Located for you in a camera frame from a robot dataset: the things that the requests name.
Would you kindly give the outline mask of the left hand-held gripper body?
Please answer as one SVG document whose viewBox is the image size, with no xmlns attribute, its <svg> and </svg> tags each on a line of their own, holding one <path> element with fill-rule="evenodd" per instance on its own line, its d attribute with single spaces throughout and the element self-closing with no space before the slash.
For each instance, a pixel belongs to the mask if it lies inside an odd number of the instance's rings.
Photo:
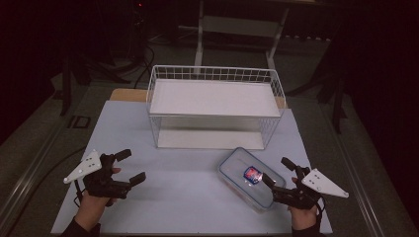
<svg viewBox="0 0 419 237">
<path fill-rule="evenodd" d="M 113 165 L 117 161 L 115 154 L 100 154 L 91 151 L 74 170 L 63 179 L 70 184 L 82 178 L 85 189 L 91 196 L 99 198 L 126 198 L 131 190 L 129 182 L 115 181 Z"/>
</svg>

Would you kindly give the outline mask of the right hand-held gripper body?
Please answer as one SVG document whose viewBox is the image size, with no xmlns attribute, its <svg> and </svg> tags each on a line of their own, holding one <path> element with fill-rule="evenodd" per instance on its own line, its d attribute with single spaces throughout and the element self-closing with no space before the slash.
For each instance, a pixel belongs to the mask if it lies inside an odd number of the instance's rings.
<svg viewBox="0 0 419 237">
<path fill-rule="evenodd" d="M 319 170 L 296 166 L 297 181 L 294 189 L 272 186 L 273 201 L 299 209 L 312 209 L 324 195 L 347 198 L 349 193 L 344 191 Z"/>
</svg>

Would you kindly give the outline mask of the clear plastic container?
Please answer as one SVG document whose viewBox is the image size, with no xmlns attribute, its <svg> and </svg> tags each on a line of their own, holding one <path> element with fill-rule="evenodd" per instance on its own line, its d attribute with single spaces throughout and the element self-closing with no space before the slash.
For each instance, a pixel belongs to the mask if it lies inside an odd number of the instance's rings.
<svg viewBox="0 0 419 237">
<path fill-rule="evenodd" d="M 278 187 L 285 188 L 286 180 L 248 150 L 238 147 L 218 165 L 224 182 L 256 210 L 269 209 L 274 201 L 271 189 L 262 181 L 267 174 Z"/>
</svg>

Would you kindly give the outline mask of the person's left hand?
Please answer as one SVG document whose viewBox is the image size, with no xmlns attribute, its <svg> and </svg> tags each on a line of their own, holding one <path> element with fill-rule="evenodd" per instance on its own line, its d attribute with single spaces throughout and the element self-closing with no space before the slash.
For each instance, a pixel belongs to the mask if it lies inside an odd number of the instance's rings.
<svg viewBox="0 0 419 237">
<path fill-rule="evenodd" d="M 100 221 L 105 208 L 114 204 L 117 199 L 110 197 L 94 197 L 88 191 L 82 193 L 79 209 L 74 216 L 75 222 L 84 230 L 91 231 Z"/>
</svg>

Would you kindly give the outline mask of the person's right hand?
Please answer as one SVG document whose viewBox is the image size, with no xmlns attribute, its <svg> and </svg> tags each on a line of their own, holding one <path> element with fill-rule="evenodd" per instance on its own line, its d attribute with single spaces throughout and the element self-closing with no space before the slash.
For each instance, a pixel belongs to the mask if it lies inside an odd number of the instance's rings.
<svg viewBox="0 0 419 237">
<path fill-rule="evenodd" d="M 303 230 L 312 227 L 317 222 L 317 207 L 311 209 L 299 209 L 289 206 L 288 211 L 292 217 L 292 228 L 294 230 Z"/>
</svg>

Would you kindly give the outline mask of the pale table mat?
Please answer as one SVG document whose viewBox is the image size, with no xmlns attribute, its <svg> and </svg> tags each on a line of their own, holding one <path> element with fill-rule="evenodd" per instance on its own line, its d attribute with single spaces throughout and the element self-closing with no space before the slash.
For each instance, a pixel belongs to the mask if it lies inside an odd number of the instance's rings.
<svg viewBox="0 0 419 237">
<path fill-rule="evenodd" d="M 101 231 L 118 236 L 275 236 L 291 230 L 283 204 L 258 211 L 218 175 L 226 150 L 160 149 L 155 146 L 143 103 L 108 101 L 87 148 L 124 149 L 119 180 L 145 173 L 145 181 L 109 207 Z"/>
</svg>

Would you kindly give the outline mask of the black floor socket box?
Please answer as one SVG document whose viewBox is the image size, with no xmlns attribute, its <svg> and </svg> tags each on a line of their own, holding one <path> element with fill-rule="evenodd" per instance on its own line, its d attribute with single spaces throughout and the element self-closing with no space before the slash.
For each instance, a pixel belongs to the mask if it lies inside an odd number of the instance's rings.
<svg viewBox="0 0 419 237">
<path fill-rule="evenodd" d="M 67 127 L 68 128 L 88 128 L 91 123 L 90 117 L 72 116 Z"/>
</svg>

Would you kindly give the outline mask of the black metal stand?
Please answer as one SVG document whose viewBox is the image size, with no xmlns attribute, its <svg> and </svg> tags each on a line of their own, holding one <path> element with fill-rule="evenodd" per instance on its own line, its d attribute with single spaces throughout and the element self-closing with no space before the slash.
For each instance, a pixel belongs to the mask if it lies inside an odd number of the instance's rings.
<svg viewBox="0 0 419 237">
<path fill-rule="evenodd" d="M 342 109 L 343 96 L 344 96 L 344 85 L 347 73 L 338 70 L 325 73 L 310 80 L 309 82 L 299 86 L 295 89 L 286 92 L 287 96 L 295 96 L 304 91 L 312 89 L 316 86 L 321 85 L 322 88 L 318 92 L 316 99 L 319 104 L 327 104 L 330 100 L 333 100 L 332 110 L 332 125 L 334 130 L 340 134 L 340 119 L 345 117 L 345 113 Z"/>
<path fill-rule="evenodd" d="M 60 112 L 62 117 L 66 115 L 71 106 L 71 80 L 75 79 L 80 85 L 88 85 L 91 81 L 87 64 L 88 58 L 80 52 L 67 54 L 62 59 L 62 107 Z"/>
</svg>

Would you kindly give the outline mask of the white metal stand frame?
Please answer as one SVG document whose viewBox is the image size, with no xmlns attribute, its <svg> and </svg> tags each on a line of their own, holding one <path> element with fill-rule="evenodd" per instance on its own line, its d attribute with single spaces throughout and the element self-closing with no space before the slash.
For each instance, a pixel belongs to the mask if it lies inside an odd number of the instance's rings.
<svg viewBox="0 0 419 237">
<path fill-rule="evenodd" d="M 271 38 L 273 44 L 269 50 L 266 51 L 265 57 L 267 65 L 270 69 L 275 69 L 274 56 L 277 50 L 277 46 L 280 42 L 282 32 L 285 27 L 285 23 L 290 11 L 289 7 L 286 7 L 281 15 L 281 19 L 277 22 L 259 21 L 259 20 L 248 20 L 248 19 L 237 19 L 229 17 L 219 17 L 206 15 L 204 13 L 205 3 L 204 0 L 200 0 L 199 5 L 199 22 L 198 22 L 198 45 L 195 55 L 195 65 L 201 66 L 203 61 L 204 46 L 203 38 L 204 32 L 211 33 L 222 33 L 222 34 L 233 34 L 250 37 L 263 37 Z"/>
</svg>

